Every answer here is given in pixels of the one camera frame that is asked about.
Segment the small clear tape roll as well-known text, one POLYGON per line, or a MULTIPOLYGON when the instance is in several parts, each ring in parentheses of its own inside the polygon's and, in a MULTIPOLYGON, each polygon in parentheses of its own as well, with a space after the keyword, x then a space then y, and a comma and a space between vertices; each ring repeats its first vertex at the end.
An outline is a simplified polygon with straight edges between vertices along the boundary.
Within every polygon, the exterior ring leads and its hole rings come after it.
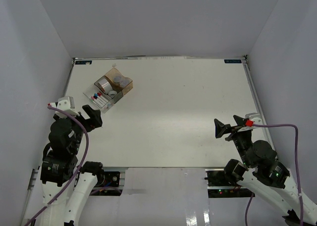
POLYGON ((115 90, 111 90, 107 94, 110 98, 114 98, 117 95, 117 92, 115 90))

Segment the large silver tape roll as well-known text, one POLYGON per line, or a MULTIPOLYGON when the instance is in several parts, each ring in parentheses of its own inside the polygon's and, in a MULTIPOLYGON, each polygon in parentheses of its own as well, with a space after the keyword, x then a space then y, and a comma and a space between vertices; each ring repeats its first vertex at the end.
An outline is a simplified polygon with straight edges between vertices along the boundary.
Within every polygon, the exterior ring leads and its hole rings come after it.
POLYGON ((106 95, 108 94, 109 91, 112 90, 111 84, 106 79, 99 80, 97 82, 97 86, 106 95))

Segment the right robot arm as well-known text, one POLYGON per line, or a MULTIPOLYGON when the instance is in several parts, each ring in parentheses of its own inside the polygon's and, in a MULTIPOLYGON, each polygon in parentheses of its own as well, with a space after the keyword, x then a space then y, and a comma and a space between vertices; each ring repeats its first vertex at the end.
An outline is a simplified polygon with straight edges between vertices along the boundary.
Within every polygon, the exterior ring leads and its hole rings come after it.
POLYGON ((250 190, 275 207, 289 226, 315 226, 317 205, 302 190, 299 167, 295 175, 264 140, 252 141, 255 128, 268 128, 257 113, 245 117, 234 115, 235 126, 214 119, 215 137, 232 141, 240 160, 231 159, 224 168, 224 181, 250 190))

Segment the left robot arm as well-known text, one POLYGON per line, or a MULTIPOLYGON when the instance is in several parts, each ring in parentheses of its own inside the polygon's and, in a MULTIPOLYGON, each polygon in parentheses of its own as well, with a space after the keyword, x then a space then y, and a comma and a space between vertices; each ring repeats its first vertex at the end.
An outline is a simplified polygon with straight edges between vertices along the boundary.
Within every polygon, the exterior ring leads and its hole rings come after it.
POLYGON ((89 105, 82 107, 88 119, 72 108, 57 106, 48 105, 55 115, 43 152, 40 180, 44 211, 40 225, 76 226, 92 189, 105 179, 102 163, 87 162, 85 156, 79 161, 77 154, 82 139, 89 144, 88 133, 103 122, 100 110, 89 105))

